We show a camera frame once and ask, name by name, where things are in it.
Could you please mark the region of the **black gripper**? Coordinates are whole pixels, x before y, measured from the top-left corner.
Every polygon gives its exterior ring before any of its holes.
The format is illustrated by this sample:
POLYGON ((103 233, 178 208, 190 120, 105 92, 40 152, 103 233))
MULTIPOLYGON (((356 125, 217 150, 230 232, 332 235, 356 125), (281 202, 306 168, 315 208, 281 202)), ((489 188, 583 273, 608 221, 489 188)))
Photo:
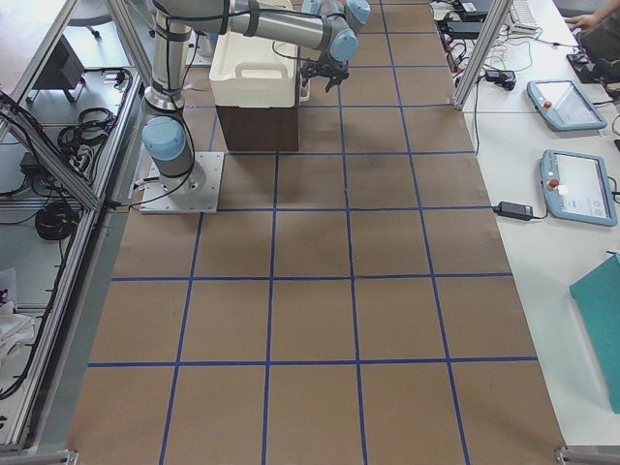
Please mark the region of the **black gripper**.
POLYGON ((325 85, 325 93, 328 93, 334 86, 339 86, 341 81, 347 79, 350 75, 347 62, 334 61, 330 57, 305 62, 301 66, 300 73, 303 77, 300 87, 301 93, 310 92, 310 78, 328 78, 328 83, 325 85))

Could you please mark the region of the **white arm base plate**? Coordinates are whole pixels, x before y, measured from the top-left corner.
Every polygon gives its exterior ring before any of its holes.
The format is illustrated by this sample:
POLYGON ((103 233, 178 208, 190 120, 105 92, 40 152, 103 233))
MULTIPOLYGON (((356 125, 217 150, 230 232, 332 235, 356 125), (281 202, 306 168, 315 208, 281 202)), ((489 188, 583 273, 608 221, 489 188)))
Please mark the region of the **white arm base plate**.
POLYGON ((218 209, 225 154, 199 151, 188 179, 161 176, 154 161, 148 173, 154 181, 144 186, 142 213, 215 213, 218 209))

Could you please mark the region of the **person hand at desk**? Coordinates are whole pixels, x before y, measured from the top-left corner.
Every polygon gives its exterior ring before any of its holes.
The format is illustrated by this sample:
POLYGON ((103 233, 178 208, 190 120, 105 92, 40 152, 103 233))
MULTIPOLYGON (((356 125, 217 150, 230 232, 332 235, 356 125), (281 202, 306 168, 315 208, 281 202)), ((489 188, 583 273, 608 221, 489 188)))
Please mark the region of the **person hand at desk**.
POLYGON ((582 31, 596 28, 601 21, 597 14, 577 15, 565 19, 571 29, 581 29, 582 31))

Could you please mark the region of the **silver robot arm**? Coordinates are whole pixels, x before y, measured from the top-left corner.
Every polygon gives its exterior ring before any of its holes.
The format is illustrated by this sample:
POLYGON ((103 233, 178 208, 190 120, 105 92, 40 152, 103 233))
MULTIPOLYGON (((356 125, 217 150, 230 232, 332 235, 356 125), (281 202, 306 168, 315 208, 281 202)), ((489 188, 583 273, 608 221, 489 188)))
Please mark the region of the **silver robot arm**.
POLYGON ((157 1, 154 7, 155 56, 144 99, 158 120, 145 126, 142 141, 160 174, 170 179, 188 176, 194 165, 182 122, 187 42, 193 31, 233 32, 314 49, 319 58, 296 67, 294 82, 323 77, 333 87, 348 77, 357 31, 370 15, 364 1, 307 1, 301 12, 262 1, 157 1))

